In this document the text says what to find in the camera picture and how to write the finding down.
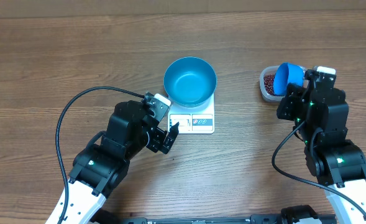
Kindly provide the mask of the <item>white digital kitchen scale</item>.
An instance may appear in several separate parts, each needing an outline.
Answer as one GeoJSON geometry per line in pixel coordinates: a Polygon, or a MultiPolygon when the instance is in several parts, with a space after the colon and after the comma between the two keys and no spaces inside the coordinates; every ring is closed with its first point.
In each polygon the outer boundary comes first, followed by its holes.
{"type": "Polygon", "coordinates": [[[168,130],[176,123],[179,123],[180,134],[212,134],[215,131],[214,95],[192,108],[172,104],[168,112],[168,130]]]}

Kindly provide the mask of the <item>blue plastic measuring scoop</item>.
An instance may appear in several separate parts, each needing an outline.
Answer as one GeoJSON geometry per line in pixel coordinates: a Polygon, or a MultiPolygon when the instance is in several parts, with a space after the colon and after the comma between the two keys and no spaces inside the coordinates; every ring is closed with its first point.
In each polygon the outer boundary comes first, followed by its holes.
{"type": "Polygon", "coordinates": [[[286,94],[288,84],[296,84],[303,86],[304,70],[298,66],[288,62],[282,63],[275,74],[273,82],[274,94],[283,96],[286,94]]]}

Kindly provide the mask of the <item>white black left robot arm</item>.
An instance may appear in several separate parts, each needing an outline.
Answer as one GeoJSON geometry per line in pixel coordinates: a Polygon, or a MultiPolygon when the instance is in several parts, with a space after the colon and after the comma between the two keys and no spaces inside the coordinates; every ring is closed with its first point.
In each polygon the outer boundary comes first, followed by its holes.
{"type": "Polygon", "coordinates": [[[158,124],[172,103],[156,94],[143,101],[118,103],[108,127],[99,132],[73,161],[68,188],[47,223],[88,223],[127,175],[130,160],[143,148],[167,154],[178,125],[164,131],[158,124]]]}

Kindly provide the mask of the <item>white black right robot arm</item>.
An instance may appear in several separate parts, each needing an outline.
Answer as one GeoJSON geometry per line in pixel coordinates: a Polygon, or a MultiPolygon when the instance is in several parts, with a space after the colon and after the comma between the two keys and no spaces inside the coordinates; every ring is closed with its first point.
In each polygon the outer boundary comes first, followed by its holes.
{"type": "Polygon", "coordinates": [[[306,88],[289,84],[277,116],[294,121],[290,135],[301,136],[306,165],[316,181],[289,174],[279,167],[276,171],[323,189],[339,223],[366,223],[366,158],[346,138],[348,112],[345,93],[332,84],[311,81],[306,88]]]}

